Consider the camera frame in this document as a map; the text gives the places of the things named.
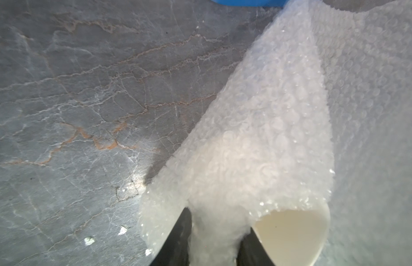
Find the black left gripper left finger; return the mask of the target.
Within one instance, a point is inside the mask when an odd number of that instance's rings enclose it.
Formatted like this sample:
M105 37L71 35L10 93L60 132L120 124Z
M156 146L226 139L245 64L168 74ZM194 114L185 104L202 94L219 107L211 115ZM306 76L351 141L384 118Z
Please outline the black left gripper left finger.
M160 251L150 266L189 266L189 237L192 217L189 208L183 209Z

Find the white ceramic mug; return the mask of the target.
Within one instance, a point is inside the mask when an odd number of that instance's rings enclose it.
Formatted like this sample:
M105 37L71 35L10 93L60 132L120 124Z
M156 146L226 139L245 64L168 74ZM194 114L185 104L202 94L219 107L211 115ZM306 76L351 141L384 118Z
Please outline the white ceramic mug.
M330 230L326 203L316 208L272 211L253 226L272 266L313 266Z

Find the clear bubble wrap sheet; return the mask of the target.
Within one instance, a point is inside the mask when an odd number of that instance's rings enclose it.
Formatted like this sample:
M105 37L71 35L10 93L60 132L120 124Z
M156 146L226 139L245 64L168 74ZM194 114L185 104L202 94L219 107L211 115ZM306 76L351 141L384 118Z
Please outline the clear bubble wrap sheet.
M330 208L321 266L412 266L412 1L289 1L147 186L163 250L184 208L193 266L229 266L273 211Z

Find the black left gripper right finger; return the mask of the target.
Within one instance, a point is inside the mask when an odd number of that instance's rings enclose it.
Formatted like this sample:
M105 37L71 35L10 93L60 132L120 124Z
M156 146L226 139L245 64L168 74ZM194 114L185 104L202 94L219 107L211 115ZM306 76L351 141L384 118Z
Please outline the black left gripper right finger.
M275 266L253 228L240 242L237 266Z

